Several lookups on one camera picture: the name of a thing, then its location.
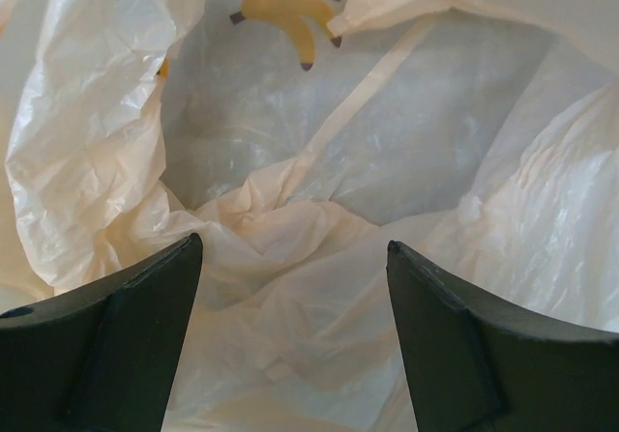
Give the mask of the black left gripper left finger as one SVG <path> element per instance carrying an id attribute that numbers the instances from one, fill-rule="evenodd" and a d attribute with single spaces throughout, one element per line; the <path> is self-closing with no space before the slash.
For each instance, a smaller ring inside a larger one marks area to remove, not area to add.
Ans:
<path id="1" fill-rule="evenodd" d="M 197 234 L 1 316 L 4 431 L 159 431 L 202 265 Z"/>

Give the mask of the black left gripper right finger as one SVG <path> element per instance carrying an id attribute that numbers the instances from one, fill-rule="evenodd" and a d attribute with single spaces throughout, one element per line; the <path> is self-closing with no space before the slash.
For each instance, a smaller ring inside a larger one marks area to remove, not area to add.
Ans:
<path id="1" fill-rule="evenodd" d="M 387 281 L 421 431 L 614 431 L 618 336 L 499 298 L 390 242 Z"/>

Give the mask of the orange translucent plastic bag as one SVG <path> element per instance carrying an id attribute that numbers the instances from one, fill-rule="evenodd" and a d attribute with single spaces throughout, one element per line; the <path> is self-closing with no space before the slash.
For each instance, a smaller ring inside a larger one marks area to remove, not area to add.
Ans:
<path id="1" fill-rule="evenodd" d="M 191 233 L 167 431 L 412 431 L 399 240 L 618 329 L 618 0 L 1 0 L 1 307 Z"/>

